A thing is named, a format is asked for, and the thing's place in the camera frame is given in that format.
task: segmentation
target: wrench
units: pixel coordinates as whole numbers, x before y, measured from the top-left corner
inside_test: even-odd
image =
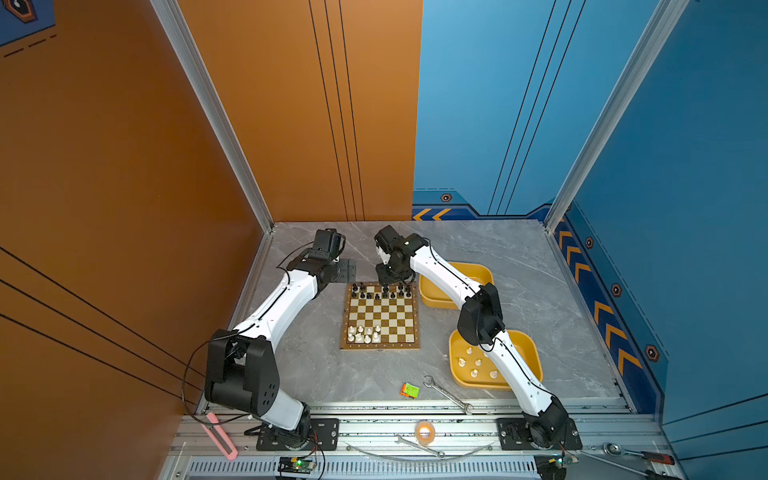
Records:
[[[410,441],[408,441],[408,440],[404,439],[404,438],[403,438],[402,436],[400,436],[400,435],[395,435],[395,437],[397,438],[397,440],[395,440],[395,443],[404,443],[404,444],[406,444],[406,445],[410,445],[410,446],[412,446],[414,449],[419,449],[419,450],[421,450],[422,452],[427,452],[427,453],[429,453],[430,455],[434,455],[435,457],[437,457],[437,458],[440,458],[441,460],[443,460],[443,459],[445,458],[445,452],[443,452],[442,450],[438,452],[437,450],[432,450],[432,449],[431,449],[431,448],[429,448],[429,447],[422,447],[422,446],[421,446],[421,445],[419,445],[418,443],[415,443],[415,442],[410,442]]]
[[[440,385],[435,383],[435,379],[433,379],[431,376],[424,375],[424,378],[426,379],[426,381],[424,382],[424,386],[425,387],[437,390],[438,392],[443,394],[443,396],[446,397],[448,400],[450,400],[451,402],[454,402],[456,405],[462,407],[462,410],[464,410],[465,415],[471,415],[472,414],[472,409],[474,407],[471,404],[464,403],[461,400],[459,400],[456,397],[454,397],[453,394],[451,394],[446,389],[442,388]]]

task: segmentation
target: brown chessboard square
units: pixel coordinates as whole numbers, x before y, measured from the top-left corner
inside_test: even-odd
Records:
[[[356,298],[352,298],[352,285],[347,286],[344,317],[342,321],[341,348],[354,349],[418,349],[419,342],[419,315],[416,309],[415,296],[418,294],[415,285],[411,285],[411,296],[391,298],[391,292],[398,292],[397,285],[390,285],[390,295],[384,296],[382,286],[376,282],[357,283],[363,285],[364,293],[371,293],[372,298],[359,298],[361,289],[358,289]],[[349,328],[353,326],[363,328],[362,338],[356,337],[349,341]],[[366,329],[375,331],[381,329],[381,338],[378,343],[365,343]]]

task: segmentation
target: wooden chessboard frame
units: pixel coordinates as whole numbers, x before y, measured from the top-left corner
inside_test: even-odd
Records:
[[[362,284],[365,287],[368,286],[374,286],[379,287],[381,289],[381,284],[379,282],[358,282],[357,285]],[[390,289],[394,288],[397,290],[397,285],[393,284],[389,286]],[[406,304],[408,304],[408,301],[410,302],[410,305],[412,305],[412,313],[413,313],[413,336],[414,341],[411,342],[403,342],[403,343],[390,343],[390,342],[379,342],[379,343],[351,343],[347,341],[347,329],[351,325],[352,320],[349,319],[349,311],[352,300],[352,285],[347,285],[346,288],[346,300],[345,300],[345,307],[344,307],[344,317],[342,321],[342,331],[341,331],[341,349],[342,350],[418,350],[421,348],[421,342],[419,339],[419,311],[418,307],[416,306],[416,295],[417,295],[417,288],[415,284],[411,284],[411,298],[405,298]],[[374,306],[378,302],[378,305],[381,305],[381,300],[373,300]],[[366,321],[366,326],[373,326],[373,320],[370,320],[371,325],[368,325],[368,320]]]

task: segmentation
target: marble table surface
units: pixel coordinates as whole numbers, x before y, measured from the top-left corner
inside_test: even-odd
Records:
[[[251,304],[255,310],[283,275],[274,268],[320,228],[346,235],[342,258],[357,262],[357,281],[375,281],[379,262],[373,237],[391,224],[401,235],[419,233],[450,261],[480,263],[494,276],[509,329],[535,341],[544,385],[561,399],[616,398],[619,388],[598,343],[566,284],[544,228],[536,220],[302,222],[278,223]],[[463,399],[513,399],[508,391],[457,385],[448,363],[449,337],[457,310],[419,302],[421,349],[342,351],[339,347],[345,285],[331,283],[310,301],[286,331],[276,351],[281,388],[304,402],[403,400],[404,382],[422,386],[424,375]],[[442,399],[422,389],[420,399]]]

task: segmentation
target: yellow bin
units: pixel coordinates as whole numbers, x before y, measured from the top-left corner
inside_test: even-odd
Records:
[[[538,358],[538,350],[533,339],[517,330],[507,330],[509,338],[512,340],[512,344],[523,357],[523,360],[528,364],[538,381],[544,380],[544,372],[541,371],[541,360]],[[467,349],[472,348],[471,353],[467,353]],[[466,361],[465,366],[458,366],[458,359],[463,358]],[[499,375],[495,379],[491,378],[491,371],[496,370],[496,365],[493,364],[491,359],[485,356],[480,346],[471,346],[466,340],[464,340],[459,334],[458,330],[454,330],[451,334],[450,347],[449,347],[449,360],[451,362],[451,374],[453,379],[460,386],[467,387],[468,389],[494,389],[494,390],[511,390],[509,384],[504,377]],[[470,372],[477,369],[478,375],[472,378]]]
[[[478,265],[477,263],[462,263],[462,262],[449,262],[459,272],[464,273],[475,282],[479,282],[481,285],[486,283],[493,283],[493,274],[487,267]],[[419,276],[419,292],[422,294],[422,302],[426,306],[434,306],[435,308],[446,308],[451,310],[458,310],[458,307],[453,300],[451,300],[445,292],[440,290],[437,285],[432,283],[427,277]]]

